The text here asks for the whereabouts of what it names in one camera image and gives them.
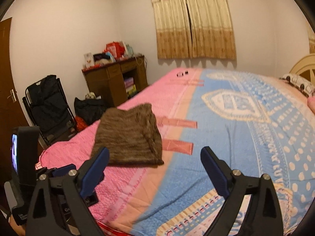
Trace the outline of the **red bag on desk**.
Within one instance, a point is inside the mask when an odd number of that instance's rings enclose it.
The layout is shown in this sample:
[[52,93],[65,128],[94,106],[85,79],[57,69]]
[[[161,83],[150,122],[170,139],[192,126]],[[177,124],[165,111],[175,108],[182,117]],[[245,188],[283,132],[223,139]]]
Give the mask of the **red bag on desk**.
[[120,59],[125,55],[125,47],[122,41],[113,41],[106,44],[106,51],[109,51],[115,59]]

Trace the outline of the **black folding chair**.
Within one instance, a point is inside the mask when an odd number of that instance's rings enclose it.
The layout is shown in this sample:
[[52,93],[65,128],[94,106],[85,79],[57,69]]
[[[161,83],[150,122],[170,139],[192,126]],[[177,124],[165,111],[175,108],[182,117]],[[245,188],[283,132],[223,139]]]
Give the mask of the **black folding chair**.
[[29,85],[22,101],[33,125],[40,128],[46,146],[67,141],[77,133],[75,117],[56,75]]

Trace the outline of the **brown wooden door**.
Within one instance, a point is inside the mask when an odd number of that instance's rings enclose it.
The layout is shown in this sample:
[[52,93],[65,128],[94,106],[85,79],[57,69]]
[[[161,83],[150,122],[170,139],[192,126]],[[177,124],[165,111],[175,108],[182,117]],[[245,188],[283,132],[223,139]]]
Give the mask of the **brown wooden door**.
[[27,126],[14,86],[10,63],[11,18],[1,21],[1,181],[11,178],[12,129]]

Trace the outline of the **brown knitted sweater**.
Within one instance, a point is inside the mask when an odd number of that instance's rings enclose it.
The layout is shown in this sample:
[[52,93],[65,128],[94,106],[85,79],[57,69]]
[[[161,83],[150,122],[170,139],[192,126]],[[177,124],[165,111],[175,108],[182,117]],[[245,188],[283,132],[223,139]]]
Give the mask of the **brown knitted sweater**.
[[101,147],[109,150],[110,166],[151,167],[164,164],[162,137],[150,103],[129,110],[109,108],[102,115],[91,157]]

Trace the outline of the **pink and blue bedspread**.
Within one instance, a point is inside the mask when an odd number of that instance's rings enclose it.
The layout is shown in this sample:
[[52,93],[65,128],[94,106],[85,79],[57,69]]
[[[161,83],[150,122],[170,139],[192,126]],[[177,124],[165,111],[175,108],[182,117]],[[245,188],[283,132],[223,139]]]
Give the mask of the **pink and blue bedspread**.
[[120,106],[150,103],[163,141],[157,168],[107,167],[94,217],[132,235],[203,235],[223,205],[200,159],[204,146],[244,175],[270,175],[290,233],[314,199],[314,113],[282,80],[175,69]]

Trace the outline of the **dark wooden desk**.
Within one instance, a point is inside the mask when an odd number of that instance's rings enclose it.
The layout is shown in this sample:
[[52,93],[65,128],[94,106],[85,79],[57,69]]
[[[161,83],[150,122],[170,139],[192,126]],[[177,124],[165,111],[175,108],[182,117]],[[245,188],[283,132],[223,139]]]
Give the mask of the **dark wooden desk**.
[[144,55],[83,69],[82,73],[89,91],[113,107],[128,100],[124,84],[126,78],[133,78],[137,92],[148,86]]

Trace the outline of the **beige patterned curtain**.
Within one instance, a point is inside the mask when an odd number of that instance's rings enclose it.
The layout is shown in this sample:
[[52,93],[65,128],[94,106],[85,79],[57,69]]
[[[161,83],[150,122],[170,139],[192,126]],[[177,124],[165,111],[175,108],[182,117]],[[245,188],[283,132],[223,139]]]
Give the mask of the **beige patterned curtain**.
[[236,59],[227,0],[151,0],[158,59]]

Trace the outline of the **black bag on floor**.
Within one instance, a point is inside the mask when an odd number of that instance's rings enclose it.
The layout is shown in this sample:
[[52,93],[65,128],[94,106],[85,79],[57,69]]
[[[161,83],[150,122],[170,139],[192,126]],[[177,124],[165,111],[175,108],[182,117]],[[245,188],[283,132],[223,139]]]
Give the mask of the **black bag on floor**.
[[75,98],[74,100],[76,116],[82,118],[89,126],[98,121],[107,108],[108,105],[102,99],[80,100]]

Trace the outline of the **red item on floor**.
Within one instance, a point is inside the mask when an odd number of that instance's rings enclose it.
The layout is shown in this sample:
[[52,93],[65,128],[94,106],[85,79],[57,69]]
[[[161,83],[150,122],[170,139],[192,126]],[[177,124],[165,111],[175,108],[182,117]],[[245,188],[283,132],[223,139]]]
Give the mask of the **red item on floor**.
[[81,132],[88,127],[88,124],[79,116],[75,116],[75,121],[76,121],[76,130],[78,132]]

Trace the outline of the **cream wooden headboard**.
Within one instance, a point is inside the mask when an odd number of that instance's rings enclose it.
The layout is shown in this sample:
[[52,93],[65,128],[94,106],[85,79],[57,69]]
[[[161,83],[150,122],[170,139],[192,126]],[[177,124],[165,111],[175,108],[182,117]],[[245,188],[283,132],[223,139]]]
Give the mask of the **cream wooden headboard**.
[[312,84],[315,84],[315,54],[311,53],[299,60],[290,70],[291,74],[302,76]]

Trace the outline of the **white patterned pillow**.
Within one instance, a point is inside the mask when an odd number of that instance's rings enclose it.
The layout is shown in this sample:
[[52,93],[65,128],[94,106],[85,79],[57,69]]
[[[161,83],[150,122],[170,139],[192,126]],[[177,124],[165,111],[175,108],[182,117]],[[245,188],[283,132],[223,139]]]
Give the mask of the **white patterned pillow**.
[[304,77],[296,74],[284,74],[280,79],[298,89],[307,98],[314,96],[314,84]]

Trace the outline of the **pink pillow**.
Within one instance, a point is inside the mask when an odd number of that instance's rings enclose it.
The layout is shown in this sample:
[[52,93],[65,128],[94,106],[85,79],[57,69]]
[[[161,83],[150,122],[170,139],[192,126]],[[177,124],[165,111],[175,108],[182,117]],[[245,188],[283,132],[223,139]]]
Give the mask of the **pink pillow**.
[[307,105],[310,110],[315,114],[315,96],[311,96],[307,99]]

